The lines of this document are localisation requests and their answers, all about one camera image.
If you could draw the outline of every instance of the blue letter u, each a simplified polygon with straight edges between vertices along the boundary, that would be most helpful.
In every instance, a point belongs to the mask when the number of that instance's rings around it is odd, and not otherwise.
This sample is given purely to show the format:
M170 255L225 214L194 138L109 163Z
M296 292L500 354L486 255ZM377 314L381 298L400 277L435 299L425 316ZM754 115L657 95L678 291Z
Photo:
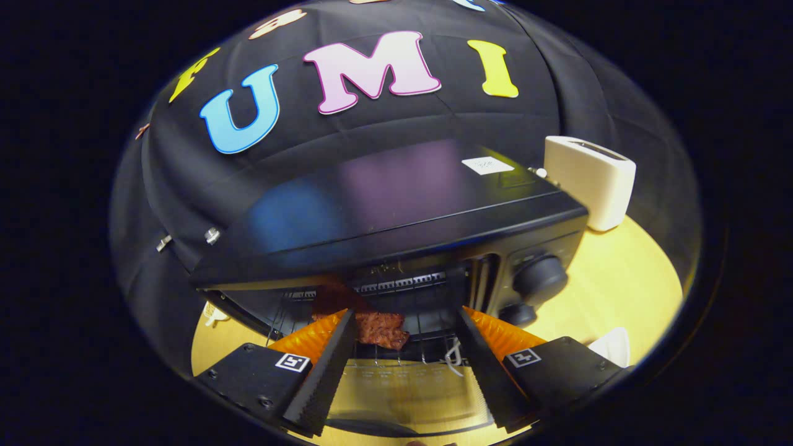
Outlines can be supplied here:
M198 116L206 121L209 139L220 153L239 153L262 140L275 126L280 109L278 95L273 85L273 73L278 65L268 65L243 79L243 87L250 87L258 114L244 129L238 129L228 108L228 99L234 94L226 90L210 99Z

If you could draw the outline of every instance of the screw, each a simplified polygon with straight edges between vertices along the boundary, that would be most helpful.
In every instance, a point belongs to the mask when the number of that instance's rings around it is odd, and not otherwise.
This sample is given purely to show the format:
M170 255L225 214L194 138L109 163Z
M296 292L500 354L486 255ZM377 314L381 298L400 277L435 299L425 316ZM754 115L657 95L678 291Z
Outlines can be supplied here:
M259 395L257 398L259 400L259 404L262 405L265 409L272 409L273 408L273 400L269 399L264 395Z
M204 238L206 238L206 242L209 244L215 244L219 237L220 231L218 231L217 228L209 228L209 231L204 234Z

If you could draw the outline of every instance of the wooden table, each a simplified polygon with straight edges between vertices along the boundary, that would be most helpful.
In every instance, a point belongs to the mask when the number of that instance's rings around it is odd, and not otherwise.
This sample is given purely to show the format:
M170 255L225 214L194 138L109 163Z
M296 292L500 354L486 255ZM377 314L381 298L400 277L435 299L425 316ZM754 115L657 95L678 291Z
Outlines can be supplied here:
M546 340L570 336L583 344L588 344L616 327L624 327L630 339L631 363L642 361L664 336L683 301L680 282L669 259L652 237L628 217L620 226L605 233L588 230L570 264L568 275L567 287L538 310L538 320L527 331ZM260 345L266 343L266 336L253 332L233 319L218 321L213 327L205 326L205 322L206 317L202 315L197 321L193 338L194 375L203 372L243 343ZM468 393L469 397L463 399L454 396L458 393L455 389L468 390L472 386L476 387L469 368L460 367L459 370L463 371L465 376L459 378L452 375L445 365L429 367L431 373L447 374L437 381L437 388L433 390L446 391L450 397L442 398L444 394L441 393L438 394L440 396L436 395L436 398L431 400L420 401L419 404L413 399L410 410L424 409L427 411L427 419L430 419L433 413L439 411L460 410L466 404L477 404L475 394ZM439 367L442 371L436 371L434 367ZM358 370L352 370L350 367L346 369L331 407L332 413L335 409L352 407L355 404L366 407L366 398L370 398L370 395L360 391L365 385L360 379ZM391 381L394 383L392 386L403 387L402 391L396 391L397 396L393 401L387 402L392 406L407 405L405 395L411 392L405 392L404 386L417 386L416 378L407 376L402 379L401 383L394 379ZM445 386L450 386L450 389L444 390ZM387 400L388 395L389 392L384 390L377 397ZM359 398L360 401L352 402L354 398ZM447 429L458 427L453 424L446 426ZM496 443L525 430L508 435L503 429L489 425L464 433L423 437L416 440L421 440L428 446L443 446L450 443L457 443L458 446L481 446ZM310 441L320 445L405 446L411 440L413 439L364 436L326 427L322 436L315 436Z

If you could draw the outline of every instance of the letter m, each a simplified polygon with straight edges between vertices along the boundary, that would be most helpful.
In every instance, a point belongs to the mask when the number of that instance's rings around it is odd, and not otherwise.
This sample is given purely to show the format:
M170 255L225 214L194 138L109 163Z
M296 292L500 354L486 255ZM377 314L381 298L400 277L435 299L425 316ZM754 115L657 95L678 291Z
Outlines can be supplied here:
M358 103L358 96L347 91L342 77L372 99L380 97L388 69L394 76L389 90L398 96L431 93L441 87L432 77L419 48L422 35L416 31L396 31L380 37L371 57L345 44L331 44L303 57L313 62L320 76L324 100L322 114L338 113Z

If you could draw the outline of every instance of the toaster oven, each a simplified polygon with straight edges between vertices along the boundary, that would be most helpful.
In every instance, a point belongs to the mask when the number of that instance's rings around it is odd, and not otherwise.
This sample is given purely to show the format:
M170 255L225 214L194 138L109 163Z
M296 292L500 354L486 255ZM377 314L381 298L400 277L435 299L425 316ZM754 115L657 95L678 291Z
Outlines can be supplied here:
M500 153L437 140L274 187L221 233L190 280L276 338L311 322L316 287L339 280L377 310L405 314L414 341L442 333L444 311L459 305L526 326L566 284L587 218Z

